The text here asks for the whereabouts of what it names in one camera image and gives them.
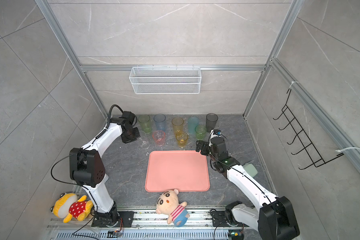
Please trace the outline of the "tall green glass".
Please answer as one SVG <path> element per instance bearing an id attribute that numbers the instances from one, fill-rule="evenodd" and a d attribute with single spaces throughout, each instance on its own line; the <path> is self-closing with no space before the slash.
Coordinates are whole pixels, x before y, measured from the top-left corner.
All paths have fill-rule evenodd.
<path id="1" fill-rule="evenodd" d="M 152 132 L 151 117 L 149 115 L 140 115 L 138 122 L 144 133 L 150 134 Z"/>

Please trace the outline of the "tall blue glass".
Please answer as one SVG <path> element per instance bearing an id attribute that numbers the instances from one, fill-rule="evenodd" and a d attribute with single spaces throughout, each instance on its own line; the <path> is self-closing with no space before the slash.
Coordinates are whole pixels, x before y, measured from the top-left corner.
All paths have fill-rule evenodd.
<path id="1" fill-rule="evenodd" d="M 154 122 L 156 125 L 157 131 L 166 131 L 166 116 L 164 114 L 156 114 L 154 116 Z"/>

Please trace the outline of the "tall yellow glass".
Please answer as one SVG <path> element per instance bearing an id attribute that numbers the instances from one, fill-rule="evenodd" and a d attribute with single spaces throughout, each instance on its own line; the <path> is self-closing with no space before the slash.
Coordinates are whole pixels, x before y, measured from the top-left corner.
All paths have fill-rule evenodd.
<path id="1" fill-rule="evenodd" d="M 172 119 L 172 126 L 175 135 L 184 131 L 184 122 L 184 119 L 181 117 L 174 117 Z"/>

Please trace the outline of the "pink plastic tray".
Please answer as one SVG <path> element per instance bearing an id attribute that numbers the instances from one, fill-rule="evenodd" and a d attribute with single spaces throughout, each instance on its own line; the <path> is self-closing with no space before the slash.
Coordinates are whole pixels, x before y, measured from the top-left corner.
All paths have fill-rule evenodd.
<path id="1" fill-rule="evenodd" d="M 195 151 L 153 151 L 149 156 L 145 190 L 206 192 L 210 188 L 207 157 Z"/>

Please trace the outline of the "clear glass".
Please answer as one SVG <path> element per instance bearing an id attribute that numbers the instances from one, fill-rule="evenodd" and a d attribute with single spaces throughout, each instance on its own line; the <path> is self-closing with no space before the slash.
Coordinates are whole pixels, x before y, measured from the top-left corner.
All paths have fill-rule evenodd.
<path id="1" fill-rule="evenodd" d="M 142 149 L 147 150 L 150 147 L 149 135 L 147 135 L 144 131 L 140 131 L 140 137 L 138 141 Z"/>

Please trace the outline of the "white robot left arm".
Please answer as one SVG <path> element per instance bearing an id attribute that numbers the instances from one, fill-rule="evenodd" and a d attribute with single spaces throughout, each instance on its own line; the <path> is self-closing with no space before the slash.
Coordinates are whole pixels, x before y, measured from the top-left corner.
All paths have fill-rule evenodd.
<path id="1" fill-rule="evenodd" d="M 119 118 L 108 116 L 100 133 L 81 148 L 73 148 L 69 154 L 70 178 L 89 195 L 95 208 L 95 220 L 101 225 L 113 226 L 119 218 L 117 205 L 105 186 L 109 176 L 102 155 L 119 137 L 125 144 L 140 137 L 135 121 L 136 115 L 129 111 L 122 111 Z"/>

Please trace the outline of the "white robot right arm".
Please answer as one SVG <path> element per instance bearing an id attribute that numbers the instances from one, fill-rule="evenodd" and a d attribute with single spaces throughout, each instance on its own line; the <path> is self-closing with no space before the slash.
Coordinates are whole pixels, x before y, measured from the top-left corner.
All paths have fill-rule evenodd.
<path id="1" fill-rule="evenodd" d="M 196 151 L 210 157 L 216 171 L 235 184 L 253 204 L 253 208 L 240 203 L 227 206 L 226 219 L 230 224 L 244 224 L 256 230 L 263 240 L 292 240 L 300 235 L 290 200 L 260 185 L 229 155 L 224 137 L 213 134 L 207 142 L 198 140 Z"/>

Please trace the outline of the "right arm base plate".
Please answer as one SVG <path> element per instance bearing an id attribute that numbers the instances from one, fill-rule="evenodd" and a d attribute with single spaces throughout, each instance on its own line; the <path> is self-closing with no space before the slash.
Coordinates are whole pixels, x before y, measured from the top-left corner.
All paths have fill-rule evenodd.
<path id="1" fill-rule="evenodd" d="M 238 224 L 231 222 L 226 216 L 225 211 L 217 211 L 216 209 L 210 210 L 214 227 L 237 227 Z"/>

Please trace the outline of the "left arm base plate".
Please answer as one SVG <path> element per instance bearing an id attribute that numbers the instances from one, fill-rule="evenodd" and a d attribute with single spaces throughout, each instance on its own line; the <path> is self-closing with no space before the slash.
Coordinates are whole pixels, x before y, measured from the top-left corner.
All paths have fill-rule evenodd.
<path id="1" fill-rule="evenodd" d="M 95 212 L 92 227 L 99 228 L 130 228 L 134 219 L 133 211 L 126 212 L 109 212 L 98 213 Z"/>

